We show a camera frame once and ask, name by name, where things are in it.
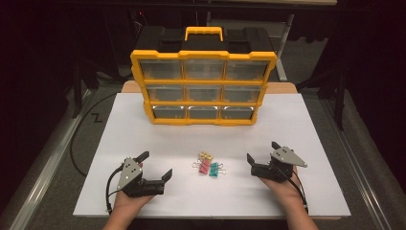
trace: human hand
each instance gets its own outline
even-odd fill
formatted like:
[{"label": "human hand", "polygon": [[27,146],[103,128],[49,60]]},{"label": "human hand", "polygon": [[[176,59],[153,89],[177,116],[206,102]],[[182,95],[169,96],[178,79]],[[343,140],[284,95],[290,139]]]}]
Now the human hand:
[{"label": "human hand", "polygon": [[113,212],[103,229],[126,229],[141,208],[154,197],[155,195],[129,197],[123,191],[117,192]]},{"label": "human hand", "polygon": [[[293,167],[293,172],[297,173],[296,166]],[[274,193],[275,198],[281,204],[281,206],[286,209],[292,206],[303,206],[303,201],[299,192],[296,188],[289,182],[284,181],[282,183],[275,182],[273,180],[260,178],[259,179]],[[299,179],[293,174],[291,180],[300,187]]]}]

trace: dark background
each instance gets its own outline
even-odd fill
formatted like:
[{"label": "dark background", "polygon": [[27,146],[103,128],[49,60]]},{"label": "dark background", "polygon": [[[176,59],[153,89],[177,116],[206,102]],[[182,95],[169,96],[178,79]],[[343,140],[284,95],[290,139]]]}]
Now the dark background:
[{"label": "dark background", "polygon": [[[347,6],[362,8],[371,2],[349,1]],[[347,87],[373,140],[405,191],[405,4],[374,3],[379,7],[374,5],[368,20],[361,13],[298,12],[289,39],[304,36],[311,42],[329,38],[315,69],[316,76],[339,59],[360,29],[369,28],[367,39],[354,46],[357,49],[353,50],[355,57],[350,62]],[[341,5],[345,5],[344,1],[339,1]],[[199,15],[198,21],[203,22],[204,16]],[[284,17],[221,14],[223,18],[262,20],[275,16]],[[144,26],[185,27],[195,24],[195,14],[153,9],[61,8],[52,1],[1,2],[0,213],[65,112],[65,95],[73,85],[78,63],[90,72],[99,70],[123,77],[117,66],[130,65],[128,57],[137,36],[133,20]]]}]

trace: binder clip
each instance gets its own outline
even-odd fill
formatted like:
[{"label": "binder clip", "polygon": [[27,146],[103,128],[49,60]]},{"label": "binder clip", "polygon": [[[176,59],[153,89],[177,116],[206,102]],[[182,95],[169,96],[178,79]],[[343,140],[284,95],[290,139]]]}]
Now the binder clip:
[{"label": "binder clip", "polygon": [[202,160],[197,160],[197,162],[194,162],[192,164],[192,167],[198,168],[199,172],[202,174],[208,174],[209,173],[209,168],[210,168],[210,161],[208,159]]},{"label": "binder clip", "polygon": [[223,170],[223,164],[218,164],[217,162],[210,164],[209,176],[217,177],[218,173],[223,173],[223,174],[227,173],[226,170]]},{"label": "binder clip", "polygon": [[207,160],[209,160],[209,163],[211,163],[212,160],[213,160],[213,158],[214,158],[214,156],[208,154],[208,153],[205,152],[205,151],[202,151],[202,152],[200,152],[200,154],[199,154],[199,159],[200,159],[201,161],[204,161],[205,159],[207,159]]}]

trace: yellow storage organizer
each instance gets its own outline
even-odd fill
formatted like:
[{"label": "yellow storage organizer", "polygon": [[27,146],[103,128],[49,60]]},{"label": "yellow storage organizer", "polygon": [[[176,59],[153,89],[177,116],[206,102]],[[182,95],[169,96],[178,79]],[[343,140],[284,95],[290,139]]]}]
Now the yellow storage organizer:
[{"label": "yellow storage organizer", "polygon": [[154,124],[252,125],[277,57],[261,28],[144,27],[132,73]]}]

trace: pink binder clip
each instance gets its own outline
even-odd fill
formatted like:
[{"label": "pink binder clip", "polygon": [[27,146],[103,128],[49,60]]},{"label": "pink binder clip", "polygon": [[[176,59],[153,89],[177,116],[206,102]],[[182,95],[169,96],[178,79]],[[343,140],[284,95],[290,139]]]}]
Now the pink binder clip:
[{"label": "pink binder clip", "polygon": [[208,174],[210,169],[210,161],[208,159],[203,160],[200,165],[199,172],[203,174]]}]

